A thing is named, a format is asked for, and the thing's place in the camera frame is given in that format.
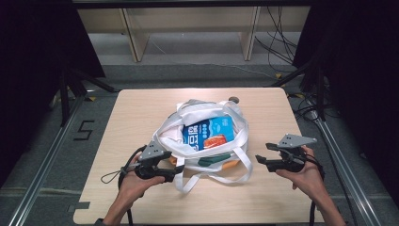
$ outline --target human hand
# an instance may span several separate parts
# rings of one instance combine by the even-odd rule
[[[303,151],[314,157],[314,151],[306,146],[302,146]],[[306,162],[305,167],[300,172],[290,172],[285,169],[276,170],[276,174],[287,178],[293,182],[293,189],[299,188],[312,200],[320,193],[327,193],[319,169],[311,162]]]
[[[132,159],[132,163],[135,163],[138,158],[139,155],[136,155]],[[132,208],[133,202],[140,198],[148,188],[164,183],[164,181],[165,178],[162,176],[143,180],[139,178],[134,171],[129,171],[120,185],[117,198],[109,208],[103,220],[103,224],[119,225],[126,211]]]
[[[312,149],[302,146],[307,155],[314,158]],[[293,182],[293,189],[297,187],[314,201],[320,210],[326,225],[346,225],[343,217],[329,197],[320,171],[316,165],[307,161],[300,172],[290,172],[285,169],[276,170],[276,174]]]

